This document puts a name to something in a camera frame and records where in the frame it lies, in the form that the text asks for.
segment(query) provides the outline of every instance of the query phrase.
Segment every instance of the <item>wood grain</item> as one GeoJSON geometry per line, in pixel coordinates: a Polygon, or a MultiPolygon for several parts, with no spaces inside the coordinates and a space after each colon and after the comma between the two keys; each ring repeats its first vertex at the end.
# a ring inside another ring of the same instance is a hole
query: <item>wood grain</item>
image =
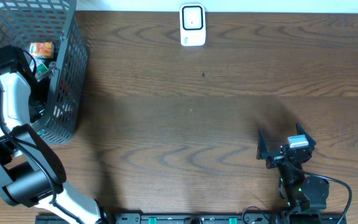
{"type": "MultiPolygon", "coordinates": [[[[89,47],[80,118],[53,148],[80,191],[111,211],[282,208],[257,130],[277,149],[300,121],[318,143],[304,169],[347,182],[358,223],[358,15],[209,13],[207,44],[192,48],[177,13],[76,19],[89,47]]],[[[332,183],[327,212],[346,200],[332,183]]],[[[0,199],[0,223],[38,212],[0,199]]]]}

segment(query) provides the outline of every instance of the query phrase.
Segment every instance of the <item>white wall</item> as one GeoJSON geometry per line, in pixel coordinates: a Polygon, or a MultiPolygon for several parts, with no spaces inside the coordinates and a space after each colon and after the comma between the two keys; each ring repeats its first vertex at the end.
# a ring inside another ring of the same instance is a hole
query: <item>white wall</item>
{"type": "MultiPolygon", "coordinates": [[[[198,0],[209,12],[358,13],[358,0],[198,0]]],[[[77,10],[178,12],[183,0],[77,0],[77,10]]]]}

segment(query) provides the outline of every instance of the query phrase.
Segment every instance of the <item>plastic basket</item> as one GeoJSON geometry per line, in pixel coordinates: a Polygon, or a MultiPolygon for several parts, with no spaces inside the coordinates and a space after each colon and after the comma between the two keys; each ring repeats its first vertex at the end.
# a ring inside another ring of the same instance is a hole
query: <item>plastic basket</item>
{"type": "Polygon", "coordinates": [[[28,50],[30,42],[52,41],[56,69],[43,116],[32,127],[48,144],[72,138],[88,54],[74,18],[75,0],[0,0],[0,47],[28,50]]]}

